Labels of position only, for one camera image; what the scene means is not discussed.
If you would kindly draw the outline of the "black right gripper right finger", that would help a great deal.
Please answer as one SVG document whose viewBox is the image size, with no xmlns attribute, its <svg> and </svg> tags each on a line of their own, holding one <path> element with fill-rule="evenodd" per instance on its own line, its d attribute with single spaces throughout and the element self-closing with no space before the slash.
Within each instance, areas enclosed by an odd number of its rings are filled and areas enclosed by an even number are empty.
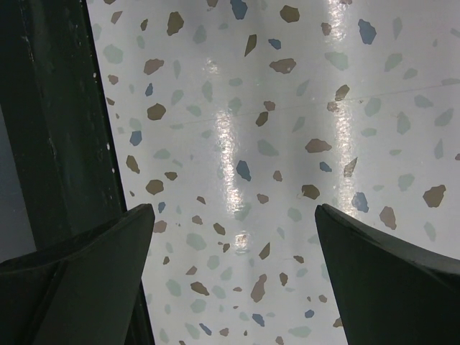
<svg viewBox="0 0 460 345">
<path fill-rule="evenodd" d="M 458 344 L 459 261 L 319 205 L 316 228 L 349 344 Z"/>
</svg>

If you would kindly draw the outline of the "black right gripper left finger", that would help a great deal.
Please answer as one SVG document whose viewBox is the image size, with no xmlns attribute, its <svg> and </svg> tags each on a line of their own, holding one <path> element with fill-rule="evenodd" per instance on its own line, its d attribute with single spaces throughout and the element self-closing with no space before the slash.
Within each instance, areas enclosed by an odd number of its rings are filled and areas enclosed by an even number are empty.
<svg viewBox="0 0 460 345">
<path fill-rule="evenodd" d="M 155 214 L 141 204 L 1 263 L 2 344 L 124 344 Z"/>
</svg>

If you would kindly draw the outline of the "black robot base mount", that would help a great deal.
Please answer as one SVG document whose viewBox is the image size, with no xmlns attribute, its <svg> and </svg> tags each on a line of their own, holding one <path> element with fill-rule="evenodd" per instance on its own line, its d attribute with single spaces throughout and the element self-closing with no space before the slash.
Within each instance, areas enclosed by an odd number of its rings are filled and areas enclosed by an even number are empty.
<svg viewBox="0 0 460 345">
<path fill-rule="evenodd" d="M 1 112 L 33 252 L 132 210 L 85 1 L 1 3 Z M 153 343 L 141 279 L 124 344 Z"/>
</svg>

